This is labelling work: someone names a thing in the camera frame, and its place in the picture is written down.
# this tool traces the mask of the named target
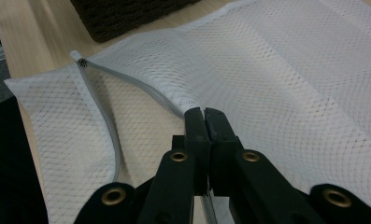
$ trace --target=metal grommet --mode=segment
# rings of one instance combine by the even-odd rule
[[[172,161],[186,161],[188,159],[188,155],[184,152],[175,152],[170,156]]]
[[[108,189],[101,197],[101,202],[105,205],[115,205],[121,203],[126,198],[126,191],[123,188]]]
[[[339,207],[351,206],[351,199],[342,192],[337,191],[335,189],[325,189],[322,192],[322,195],[324,196],[325,200],[336,206]]]
[[[245,152],[242,157],[246,161],[258,161],[260,159],[260,157],[253,152]]]

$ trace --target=wicker basket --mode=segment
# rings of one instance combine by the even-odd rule
[[[200,0],[71,0],[90,36],[105,42]]]

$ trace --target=table surface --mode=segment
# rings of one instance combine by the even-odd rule
[[[0,37],[11,77],[29,77],[73,63],[69,52],[93,55],[129,35],[194,21],[232,0],[202,0],[106,43],[94,42],[69,0],[0,0]],[[364,0],[371,6],[371,0]],[[25,131],[41,181],[31,121],[21,108]]]

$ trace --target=zipper pull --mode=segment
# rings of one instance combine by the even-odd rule
[[[72,50],[69,55],[72,59],[75,60],[75,62],[79,63],[82,67],[87,67],[87,61],[85,58],[82,57],[82,55],[77,50]]]

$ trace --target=zipper teeth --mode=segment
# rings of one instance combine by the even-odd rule
[[[90,66],[92,66],[96,69],[105,71],[105,72],[107,72],[111,75],[119,77],[120,79],[122,79],[124,81],[127,81],[129,83],[132,83],[132,84],[136,85],[138,88],[140,88],[141,90],[145,91],[148,95],[150,95],[159,105],[161,105],[167,111],[169,111],[170,113],[172,113],[176,116],[179,116],[180,118],[183,118],[183,113],[180,110],[178,110],[177,107],[173,103],[171,103],[171,101],[168,100],[163,94],[159,93],[157,90],[155,90],[149,84],[147,84],[145,82],[142,82],[142,81],[140,81],[136,78],[129,77],[125,74],[116,72],[116,71],[111,70],[109,68],[105,68],[104,66],[98,65],[96,63],[92,63],[88,60],[85,60],[85,61],[87,62],[87,64],[89,64]]]
[[[112,182],[116,182],[119,177],[119,171],[121,168],[121,144],[119,142],[119,136],[115,128],[115,123],[111,119],[111,117],[108,115],[107,111],[104,109],[103,105],[101,104],[100,100],[98,99],[98,95],[96,93],[96,90],[87,77],[87,72],[85,67],[87,67],[87,62],[84,59],[80,59],[77,61],[77,65],[80,71],[80,74],[83,78],[83,81],[85,82],[85,85],[87,89],[89,90],[90,95],[92,96],[95,104],[97,105],[98,109],[100,110],[101,115],[103,116],[104,121],[106,122],[109,135],[112,140],[112,145],[115,151],[115,175],[113,177]]]
[[[201,196],[202,207],[205,213],[207,224],[217,224],[217,219],[215,217],[214,206],[211,201],[211,194]]]

